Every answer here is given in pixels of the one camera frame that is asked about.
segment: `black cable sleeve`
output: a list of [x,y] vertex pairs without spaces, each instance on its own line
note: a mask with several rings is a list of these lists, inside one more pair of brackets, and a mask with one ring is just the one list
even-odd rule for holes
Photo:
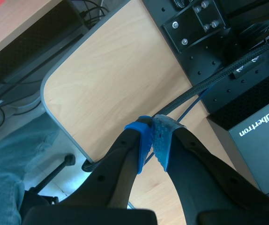
[[180,106],[184,102],[188,101],[193,96],[201,93],[205,89],[212,86],[214,83],[218,82],[222,78],[231,74],[237,68],[240,68],[241,66],[248,63],[250,60],[263,54],[267,50],[269,50],[268,44],[263,43],[263,44],[258,45],[257,47],[250,50],[247,54],[245,54],[244,56],[242,56],[238,60],[236,60],[233,63],[231,63],[230,65],[220,69],[218,72],[214,73],[209,78],[205,79],[204,81],[200,82],[199,84],[197,84],[197,85],[193,86],[192,88],[190,88],[189,90],[187,90],[182,95],[178,96],[176,99],[174,99],[168,105],[166,105],[164,108],[162,108],[160,111],[158,111],[155,115],[157,115],[157,114],[163,114],[163,115],[169,114],[170,112],[172,112],[174,109],[176,109],[178,106]]

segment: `person's leg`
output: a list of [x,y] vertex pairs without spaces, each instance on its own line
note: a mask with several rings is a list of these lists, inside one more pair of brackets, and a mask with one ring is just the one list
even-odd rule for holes
[[50,147],[59,127],[44,113],[0,142],[0,224],[19,225],[26,166]]

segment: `metal bolt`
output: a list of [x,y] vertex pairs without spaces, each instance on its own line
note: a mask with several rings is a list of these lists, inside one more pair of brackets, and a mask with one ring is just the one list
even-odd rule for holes
[[187,41],[186,38],[184,38],[184,39],[182,39],[181,43],[182,43],[183,45],[187,45],[187,44],[188,44],[188,41]]
[[210,23],[212,28],[216,28],[219,25],[219,21],[214,20],[213,22]]
[[202,7],[202,8],[206,8],[207,6],[209,6],[209,2],[208,2],[208,1],[203,1],[203,2],[201,3],[201,7]]
[[172,27],[174,28],[174,29],[176,29],[176,28],[178,28],[178,22],[176,22],[176,21],[174,21],[173,23],[172,23]]
[[202,8],[201,8],[200,6],[196,6],[196,7],[194,7],[194,11],[195,11],[196,13],[201,12],[201,10],[202,10]]
[[256,56],[254,59],[252,59],[252,62],[256,62],[260,56]]
[[210,29],[210,25],[209,24],[205,24],[203,26],[203,29],[204,29],[205,32],[207,32]]
[[244,69],[244,66],[241,66],[240,68],[236,69],[238,73],[240,73]]

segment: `wooden desk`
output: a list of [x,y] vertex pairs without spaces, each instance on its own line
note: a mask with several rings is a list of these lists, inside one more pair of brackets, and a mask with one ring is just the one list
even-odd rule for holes
[[6,0],[0,6],[0,50],[61,0]]
[[[104,156],[126,124],[153,115],[191,87],[140,0],[130,0],[91,30],[50,74],[42,89],[47,111],[93,160]],[[170,116],[179,117],[193,100]],[[231,165],[207,114],[198,103],[182,123]],[[156,158],[137,176],[130,202],[154,210],[161,225],[185,223],[176,190]]]

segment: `light wood tabletop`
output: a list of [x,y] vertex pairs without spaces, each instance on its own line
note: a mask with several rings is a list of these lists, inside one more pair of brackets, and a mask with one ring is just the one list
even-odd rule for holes
[[[42,86],[44,104],[94,161],[105,155],[125,125],[153,115],[191,87],[140,0],[130,0],[91,30],[61,63]],[[178,118],[194,99],[169,116]],[[198,103],[181,123],[232,166],[207,115]],[[130,202],[154,210],[160,225],[185,224],[176,190],[155,157],[137,176]]]
[[6,0],[0,5],[0,50],[61,0]]

